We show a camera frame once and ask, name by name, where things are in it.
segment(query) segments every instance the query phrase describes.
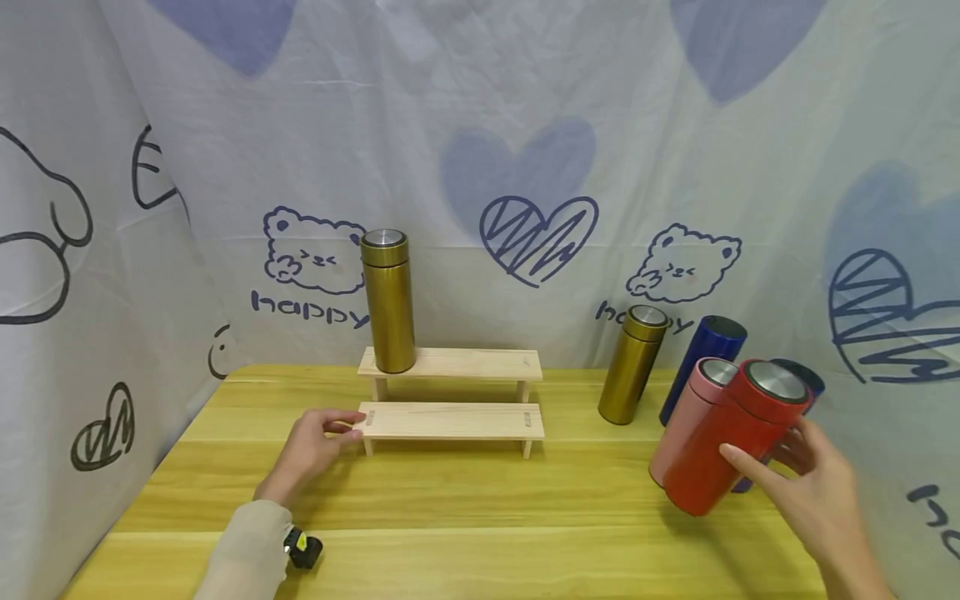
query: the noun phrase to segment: fabric backdrop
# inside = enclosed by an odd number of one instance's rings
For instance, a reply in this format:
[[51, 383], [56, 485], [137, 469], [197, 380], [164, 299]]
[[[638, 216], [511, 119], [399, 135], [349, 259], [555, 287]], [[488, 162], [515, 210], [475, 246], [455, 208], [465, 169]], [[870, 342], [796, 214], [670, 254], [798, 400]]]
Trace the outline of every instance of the fabric backdrop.
[[672, 319], [661, 367], [707, 314], [812, 367], [895, 592], [950, 597], [958, 24], [951, 0], [0, 6], [0, 584], [56, 595], [231, 369], [355, 363], [357, 239], [390, 227], [422, 346], [606, 367], [641, 302]]

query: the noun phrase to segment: wooden table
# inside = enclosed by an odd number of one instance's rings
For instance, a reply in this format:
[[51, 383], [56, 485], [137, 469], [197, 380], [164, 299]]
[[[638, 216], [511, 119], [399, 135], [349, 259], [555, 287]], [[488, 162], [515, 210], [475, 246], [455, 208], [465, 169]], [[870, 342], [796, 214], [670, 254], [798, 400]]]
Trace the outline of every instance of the wooden table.
[[[815, 564], [762, 492], [707, 517], [647, 475], [670, 384], [656, 372], [636, 420], [596, 411], [603, 371], [546, 371], [533, 386], [547, 439], [378, 443], [342, 457], [293, 508], [326, 546], [277, 598], [823, 598]], [[507, 382], [398, 380], [395, 400], [504, 401]], [[63, 596], [190, 598], [233, 510], [304, 409], [356, 407], [355, 367], [250, 366], [183, 434]]]

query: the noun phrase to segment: hand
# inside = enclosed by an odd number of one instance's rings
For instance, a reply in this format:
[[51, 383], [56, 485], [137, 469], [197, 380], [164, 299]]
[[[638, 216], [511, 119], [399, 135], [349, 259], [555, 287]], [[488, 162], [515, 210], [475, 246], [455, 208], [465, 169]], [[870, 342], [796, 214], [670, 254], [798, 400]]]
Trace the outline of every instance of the hand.
[[853, 467], [811, 420], [800, 418], [772, 457], [800, 477], [787, 479], [740, 448], [720, 453], [753, 479], [780, 510], [790, 529], [820, 566], [830, 598], [889, 598], [870, 550]]
[[[363, 432], [354, 431], [351, 426], [366, 418], [357, 411], [335, 408], [303, 413], [294, 422], [273, 470], [256, 487], [253, 499], [273, 500], [289, 508], [302, 487], [326, 471], [337, 460], [343, 447], [363, 438]], [[338, 435], [328, 438], [327, 433]]]

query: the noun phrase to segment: dark blue thermos bottle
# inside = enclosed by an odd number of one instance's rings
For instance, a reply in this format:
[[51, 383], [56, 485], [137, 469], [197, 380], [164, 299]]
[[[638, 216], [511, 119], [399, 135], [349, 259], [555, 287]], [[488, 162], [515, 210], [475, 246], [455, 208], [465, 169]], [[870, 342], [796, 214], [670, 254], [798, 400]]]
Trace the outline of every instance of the dark blue thermos bottle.
[[[806, 387], [810, 389], [810, 397], [813, 399], [810, 400], [810, 405], [804, 410], [804, 414], [810, 412], [810, 409], [813, 408], [813, 405], [816, 404], [817, 398], [824, 392], [827, 388], [827, 384], [824, 383], [824, 380], [818, 375], [814, 370], [809, 367], [805, 367], [800, 363], [790, 360], [789, 358], [775, 358], [772, 361], [773, 364], [779, 365], [784, 369], [792, 372], [797, 375], [797, 377], [806, 384]], [[770, 458], [767, 457], [763, 460], [763, 464], [766, 465], [770, 462]], [[745, 493], [749, 492], [750, 488], [754, 486], [754, 482], [744, 477], [740, 481], [736, 482], [736, 485], [733, 486], [733, 493]]]
[[686, 349], [684, 361], [677, 371], [677, 378], [673, 380], [670, 394], [667, 394], [663, 402], [663, 408], [660, 410], [660, 424], [666, 427], [674, 407], [677, 406], [677, 400], [680, 399], [680, 394], [684, 390], [686, 380], [690, 377], [690, 372], [693, 371], [698, 360], [705, 356], [713, 356], [732, 362], [746, 339], [747, 330], [733, 319], [719, 315], [706, 315], [701, 319], [700, 326], [697, 327], [693, 339], [690, 340], [690, 346]]

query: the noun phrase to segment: wooden step stand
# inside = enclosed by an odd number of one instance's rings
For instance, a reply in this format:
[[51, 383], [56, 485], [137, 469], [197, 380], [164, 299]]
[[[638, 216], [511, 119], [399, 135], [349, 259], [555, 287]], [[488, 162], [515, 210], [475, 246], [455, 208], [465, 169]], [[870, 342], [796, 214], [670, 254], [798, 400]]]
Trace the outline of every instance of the wooden step stand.
[[[376, 367], [367, 348], [357, 374], [372, 379], [372, 402], [362, 402], [367, 420], [354, 426], [364, 432], [367, 456], [375, 440], [519, 440], [523, 458], [533, 442], [543, 440], [540, 406], [530, 404], [530, 382], [543, 380], [536, 350], [417, 348], [409, 371], [391, 374]], [[514, 402], [382, 402], [393, 377], [461, 377], [516, 381]]]

